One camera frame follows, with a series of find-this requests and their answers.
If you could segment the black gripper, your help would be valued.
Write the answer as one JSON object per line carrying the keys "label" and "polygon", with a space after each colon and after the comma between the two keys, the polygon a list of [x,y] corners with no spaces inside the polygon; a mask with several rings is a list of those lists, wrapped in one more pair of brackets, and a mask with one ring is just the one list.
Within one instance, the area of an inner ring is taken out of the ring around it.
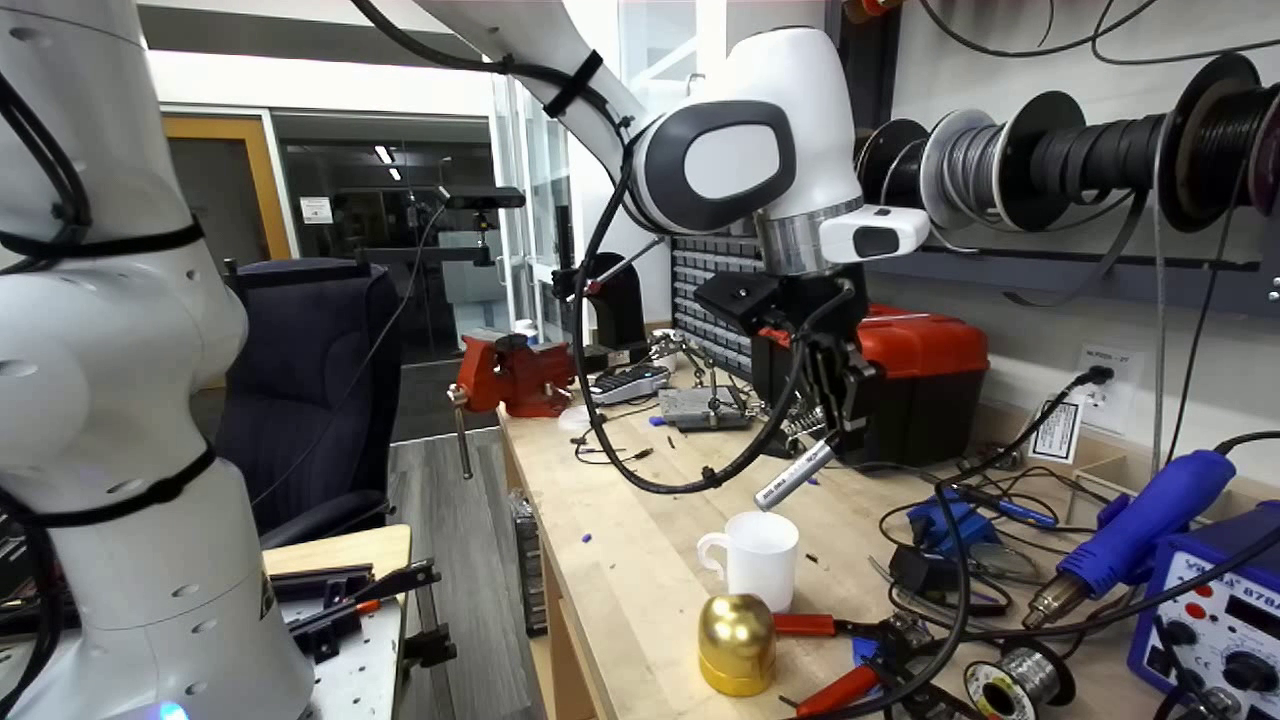
{"label": "black gripper", "polygon": [[864,283],[850,275],[731,275],[724,288],[728,317],[751,337],[751,388],[760,399],[777,399],[793,370],[793,341],[803,341],[806,358],[799,388],[793,390],[783,430],[812,441],[817,403],[812,395],[832,390],[837,411],[837,456],[859,450],[859,378],[850,370],[857,323],[866,313]]}

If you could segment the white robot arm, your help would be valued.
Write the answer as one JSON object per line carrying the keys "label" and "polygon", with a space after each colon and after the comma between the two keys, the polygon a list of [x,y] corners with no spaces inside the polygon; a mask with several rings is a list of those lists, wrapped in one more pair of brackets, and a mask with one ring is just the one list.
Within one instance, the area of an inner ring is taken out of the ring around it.
{"label": "white robot arm", "polygon": [[[741,38],[700,95],[650,110],[560,0],[414,5],[670,236],[754,221],[783,281],[928,236],[920,206],[864,194],[817,27]],[[243,475],[186,407],[248,317],[179,192],[134,0],[0,0],[0,74],[0,483],[78,616],[74,640],[41,628],[5,720],[300,720],[312,663],[265,580]]]}

